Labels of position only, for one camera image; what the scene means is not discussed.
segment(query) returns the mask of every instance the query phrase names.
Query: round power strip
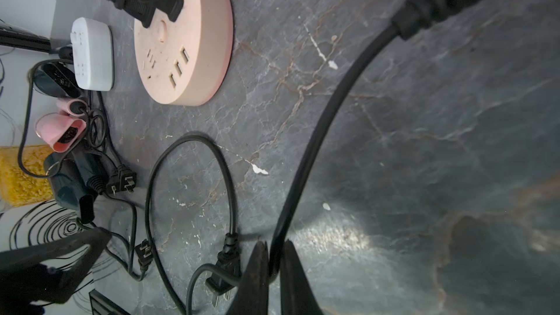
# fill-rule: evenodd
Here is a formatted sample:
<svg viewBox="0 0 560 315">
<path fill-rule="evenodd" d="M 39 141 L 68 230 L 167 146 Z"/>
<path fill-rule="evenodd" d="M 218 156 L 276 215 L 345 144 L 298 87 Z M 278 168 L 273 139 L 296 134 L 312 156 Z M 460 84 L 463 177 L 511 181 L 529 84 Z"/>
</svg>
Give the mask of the round power strip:
<svg viewBox="0 0 560 315">
<path fill-rule="evenodd" d="M 150 27 L 134 20 L 144 87 L 162 104 L 199 106 L 218 91 L 233 43 L 230 0 L 184 0 L 175 22 L 156 10 Z"/>
</svg>

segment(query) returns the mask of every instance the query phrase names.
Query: pink charger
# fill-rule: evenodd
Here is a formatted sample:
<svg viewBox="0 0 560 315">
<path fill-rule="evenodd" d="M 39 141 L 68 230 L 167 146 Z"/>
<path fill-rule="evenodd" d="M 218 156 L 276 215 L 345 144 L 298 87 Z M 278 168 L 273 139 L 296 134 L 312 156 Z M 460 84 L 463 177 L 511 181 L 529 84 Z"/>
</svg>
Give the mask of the pink charger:
<svg viewBox="0 0 560 315">
<path fill-rule="evenodd" d="M 76 118 L 83 114 L 86 103 L 79 99 L 57 99 L 60 113 L 50 113 L 38 119 L 35 132 L 55 152 L 65 152 L 86 129 L 85 121 Z"/>
</svg>

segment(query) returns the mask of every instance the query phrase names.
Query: plug prong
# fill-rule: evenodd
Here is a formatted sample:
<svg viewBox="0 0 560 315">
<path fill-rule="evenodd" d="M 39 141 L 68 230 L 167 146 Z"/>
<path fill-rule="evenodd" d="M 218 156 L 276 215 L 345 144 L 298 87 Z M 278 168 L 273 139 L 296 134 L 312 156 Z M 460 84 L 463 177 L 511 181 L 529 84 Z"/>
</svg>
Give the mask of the plug prong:
<svg viewBox="0 0 560 315">
<path fill-rule="evenodd" d="M 218 300 L 220 300 L 220 296 L 218 294 L 214 293 L 214 295 L 212 296 L 212 306 L 213 307 L 218 306 Z"/>
</svg>

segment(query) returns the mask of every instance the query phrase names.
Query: white power strip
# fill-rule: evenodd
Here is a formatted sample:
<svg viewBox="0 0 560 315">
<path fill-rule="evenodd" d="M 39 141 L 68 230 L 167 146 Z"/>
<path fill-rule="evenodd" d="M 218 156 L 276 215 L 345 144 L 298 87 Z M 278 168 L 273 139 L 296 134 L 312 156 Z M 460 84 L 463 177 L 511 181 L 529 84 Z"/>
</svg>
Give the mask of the white power strip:
<svg viewBox="0 0 560 315">
<path fill-rule="evenodd" d="M 113 45 L 111 31 L 102 23 L 80 17 L 70 33 L 74 73 L 82 89 L 106 92 L 113 87 Z"/>
</svg>

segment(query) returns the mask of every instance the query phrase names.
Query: two-prong plug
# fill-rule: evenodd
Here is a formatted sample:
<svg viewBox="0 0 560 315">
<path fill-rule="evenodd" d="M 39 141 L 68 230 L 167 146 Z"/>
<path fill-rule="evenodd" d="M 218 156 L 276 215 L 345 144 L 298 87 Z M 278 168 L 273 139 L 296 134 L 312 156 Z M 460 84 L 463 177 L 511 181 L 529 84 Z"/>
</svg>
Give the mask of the two-prong plug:
<svg viewBox="0 0 560 315">
<path fill-rule="evenodd" d="M 129 193 L 134 191 L 136 187 L 136 173 L 130 170 L 126 165 L 120 165 L 115 169 L 106 185 L 106 191 L 111 194 L 127 191 Z"/>
<path fill-rule="evenodd" d="M 216 266 L 223 269 L 230 275 L 241 277 L 242 267 L 239 259 L 239 237 L 237 234 L 226 234 L 223 249 L 220 253 L 218 253 Z M 230 291 L 234 287 L 214 273 L 206 279 L 206 286 L 213 293 L 212 305 L 214 307 L 218 305 L 218 300 L 222 294 L 225 294 L 226 300 L 229 300 Z"/>
<path fill-rule="evenodd" d="M 136 255 L 138 256 L 138 264 L 140 264 L 140 270 L 148 270 L 148 266 L 152 263 L 153 254 L 152 248 L 148 240 L 142 241 L 141 244 L 134 248 Z"/>
</svg>

